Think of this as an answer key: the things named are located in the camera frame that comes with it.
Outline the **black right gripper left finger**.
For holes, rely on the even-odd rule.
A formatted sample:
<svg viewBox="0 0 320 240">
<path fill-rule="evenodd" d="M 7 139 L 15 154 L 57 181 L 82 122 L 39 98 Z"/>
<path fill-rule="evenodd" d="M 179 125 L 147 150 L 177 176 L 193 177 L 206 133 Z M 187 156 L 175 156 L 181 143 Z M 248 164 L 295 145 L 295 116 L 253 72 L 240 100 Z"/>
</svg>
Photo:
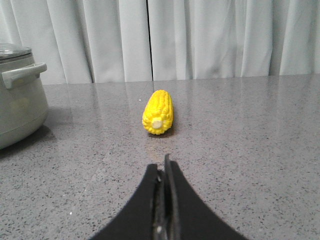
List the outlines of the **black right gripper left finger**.
<svg viewBox="0 0 320 240">
<path fill-rule="evenodd" d="M 164 172 L 149 164 L 138 188 L 117 216 L 93 240 L 165 240 Z"/>
</svg>

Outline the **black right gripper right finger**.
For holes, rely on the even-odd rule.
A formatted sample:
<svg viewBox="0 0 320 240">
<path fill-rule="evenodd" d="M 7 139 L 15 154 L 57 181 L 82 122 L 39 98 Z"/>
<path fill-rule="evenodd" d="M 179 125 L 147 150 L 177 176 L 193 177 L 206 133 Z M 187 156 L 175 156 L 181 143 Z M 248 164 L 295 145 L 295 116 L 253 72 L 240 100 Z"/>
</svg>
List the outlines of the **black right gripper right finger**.
<svg viewBox="0 0 320 240">
<path fill-rule="evenodd" d="M 167 238 L 169 240 L 245 240 L 198 196 L 170 155 L 164 158 Z"/>
</svg>

